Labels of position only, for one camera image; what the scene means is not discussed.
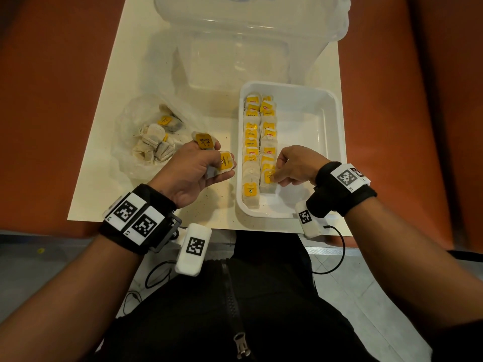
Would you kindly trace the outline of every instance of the person's right hand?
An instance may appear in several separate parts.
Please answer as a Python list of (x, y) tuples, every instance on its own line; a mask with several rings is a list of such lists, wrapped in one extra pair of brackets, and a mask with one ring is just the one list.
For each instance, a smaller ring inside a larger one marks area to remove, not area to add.
[(329, 159), (307, 147), (285, 147), (278, 156), (277, 170), (271, 180), (282, 187), (286, 187), (290, 183), (299, 185), (306, 181), (316, 185), (317, 173), (328, 163), (330, 163)]

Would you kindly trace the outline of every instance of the cable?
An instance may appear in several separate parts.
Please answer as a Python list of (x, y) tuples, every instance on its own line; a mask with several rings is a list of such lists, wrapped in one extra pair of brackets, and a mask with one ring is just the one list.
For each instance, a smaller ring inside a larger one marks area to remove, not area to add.
[(154, 271), (159, 268), (160, 266), (162, 265), (165, 265), (165, 264), (176, 264), (176, 261), (174, 260), (166, 260), (166, 261), (163, 261), (161, 263), (159, 263), (157, 266), (155, 266), (153, 269), (151, 269), (151, 272), (149, 272), (148, 276), (146, 277), (146, 280), (144, 282), (144, 286), (147, 288), (147, 289), (150, 289), (150, 288), (153, 288), (155, 286), (158, 286), (160, 283), (162, 283), (166, 278), (168, 279), (168, 282), (170, 281), (170, 274), (171, 274), (171, 271), (172, 271), (172, 268), (170, 268), (168, 274), (162, 279), (160, 280), (159, 282), (156, 282), (155, 284), (152, 284), (151, 286), (148, 286), (148, 282), (149, 282), (149, 277), (154, 273)]
[(129, 291), (125, 298), (124, 298), (124, 306), (122, 306), (122, 313), (124, 314), (124, 316), (126, 316), (126, 302), (128, 300), (128, 297), (129, 295), (132, 295), (132, 297), (134, 297), (136, 300), (138, 300), (139, 303), (142, 303), (142, 297), (141, 297), (141, 294), (137, 291)]
[(339, 230), (337, 230), (334, 226), (330, 226), (330, 225), (324, 226), (324, 229), (334, 229), (335, 231), (337, 231), (337, 233), (341, 237), (341, 239), (342, 239), (342, 258), (341, 258), (341, 261), (339, 261), (339, 264), (337, 264), (333, 269), (329, 270), (328, 272), (319, 273), (319, 272), (312, 271), (312, 273), (314, 273), (314, 274), (329, 274), (329, 273), (332, 273), (333, 271), (335, 271), (337, 268), (339, 268), (341, 266), (342, 261), (344, 260), (344, 257), (345, 257), (345, 241), (344, 241), (344, 237), (342, 236), (341, 232)]

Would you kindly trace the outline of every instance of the clear plastic lid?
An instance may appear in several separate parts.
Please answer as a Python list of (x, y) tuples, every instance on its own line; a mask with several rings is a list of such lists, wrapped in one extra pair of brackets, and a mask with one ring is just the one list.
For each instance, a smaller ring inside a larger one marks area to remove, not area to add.
[(240, 33), (339, 40), (348, 29), (350, 0), (154, 0), (172, 23)]

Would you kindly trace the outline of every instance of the clear plastic container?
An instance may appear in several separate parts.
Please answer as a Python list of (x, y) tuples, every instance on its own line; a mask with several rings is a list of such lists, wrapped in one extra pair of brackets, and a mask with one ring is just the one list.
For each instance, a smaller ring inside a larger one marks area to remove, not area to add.
[(177, 34), (191, 89), (238, 92), (249, 80), (304, 84), (349, 27), (350, 0), (154, 0)]

